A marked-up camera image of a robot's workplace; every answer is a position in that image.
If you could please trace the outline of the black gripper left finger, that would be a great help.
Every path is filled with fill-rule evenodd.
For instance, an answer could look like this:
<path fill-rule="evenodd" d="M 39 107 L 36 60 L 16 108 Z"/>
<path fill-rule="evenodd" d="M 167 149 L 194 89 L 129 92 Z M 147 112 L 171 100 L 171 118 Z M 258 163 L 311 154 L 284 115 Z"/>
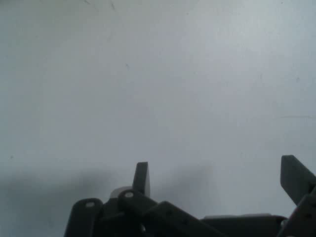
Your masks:
<path fill-rule="evenodd" d="M 106 203 L 77 201 L 66 237 L 222 237 L 223 233 L 167 201 L 150 197 L 149 165 L 136 165 L 132 186 L 116 189 Z"/>

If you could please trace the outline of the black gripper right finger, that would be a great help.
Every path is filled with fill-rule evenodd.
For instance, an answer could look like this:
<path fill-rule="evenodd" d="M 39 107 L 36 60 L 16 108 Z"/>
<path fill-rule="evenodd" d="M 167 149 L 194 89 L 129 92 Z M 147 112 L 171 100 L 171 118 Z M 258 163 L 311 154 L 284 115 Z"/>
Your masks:
<path fill-rule="evenodd" d="M 296 207 L 283 221 L 279 237 L 316 235 L 316 176 L 295 156 L 281 157 L 280 184 Z"/>

